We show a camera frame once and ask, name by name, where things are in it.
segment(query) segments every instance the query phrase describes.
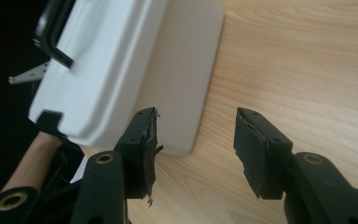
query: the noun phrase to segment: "light wood surface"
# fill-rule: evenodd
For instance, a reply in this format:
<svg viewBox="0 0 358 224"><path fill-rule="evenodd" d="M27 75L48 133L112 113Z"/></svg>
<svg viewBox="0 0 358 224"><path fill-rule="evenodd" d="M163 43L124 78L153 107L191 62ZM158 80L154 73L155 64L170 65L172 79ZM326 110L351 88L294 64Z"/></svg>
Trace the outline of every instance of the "light wood surface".
<svg viewBox="0 0 358 224"><path fill-rule="evenodd" d="M157 156L153 205L132 223L285 223L258 200L233 149L238 106L319 153L358 188L358 0L222 0L226 20L192 153Z"/></svg>

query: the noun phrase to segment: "screw hole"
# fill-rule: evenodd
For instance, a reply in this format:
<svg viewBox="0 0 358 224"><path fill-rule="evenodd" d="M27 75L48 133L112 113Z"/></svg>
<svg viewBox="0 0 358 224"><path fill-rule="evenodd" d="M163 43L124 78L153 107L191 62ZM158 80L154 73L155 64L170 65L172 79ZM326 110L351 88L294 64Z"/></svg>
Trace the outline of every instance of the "screw hole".
<svg viewBox="0 0 358 224"><path fill-rule="evenodd" d="M10 195L7 195L4 199L0 201L0 211L8 211L13 208L20 206L28 198L27 193L25 192L16 192Z"/></svg>
<svg viewBox="0 0 358 224"><path fill-rule="evenodd" d="M304 155L304 160L315 165L324 163L324 161L320 157L310 154Z"/></svg>
<svg viewBox="0 0 358 224"><path fill-rule="evenodd" d="M89 220L89 224L103 224L104 218L103 217L93 217Z"/></svg>
<svg viewBox="0 0 358 224"><path fill-rule="evenodd" d="M100 164L106 164L113 160L113 156L109 154L103 154L97 158L97 162Z"/></svg>

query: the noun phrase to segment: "dark background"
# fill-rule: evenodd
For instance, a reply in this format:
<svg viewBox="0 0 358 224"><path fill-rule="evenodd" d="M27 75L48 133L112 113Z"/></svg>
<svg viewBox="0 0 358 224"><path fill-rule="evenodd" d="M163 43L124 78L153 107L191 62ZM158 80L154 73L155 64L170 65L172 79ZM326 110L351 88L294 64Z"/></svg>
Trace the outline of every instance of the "dark background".
<svg viewBox="0 0 358 224"><path fill-rule="evenodd" d="M38 82L10 85L14 77L48 61L33 43L34 29L47 0L0 1L0 189L6 184L38 129L28 110ZM82 155L69 157L72 172Z"/></svg>

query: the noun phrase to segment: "white plastic container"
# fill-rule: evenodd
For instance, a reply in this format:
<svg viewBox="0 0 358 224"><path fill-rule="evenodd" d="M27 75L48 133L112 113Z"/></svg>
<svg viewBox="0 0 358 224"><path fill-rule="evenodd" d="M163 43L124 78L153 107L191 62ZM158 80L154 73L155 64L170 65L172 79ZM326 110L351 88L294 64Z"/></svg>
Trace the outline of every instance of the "white plastic container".
<svg viewBox="0 0 358 224"><path fill-rule="evenodd" d="M223 21L218 0L76 0L30 109L62 113L58 130L82 146L114 148L133 113L155 106L158 142L194 143Z"/></svg>

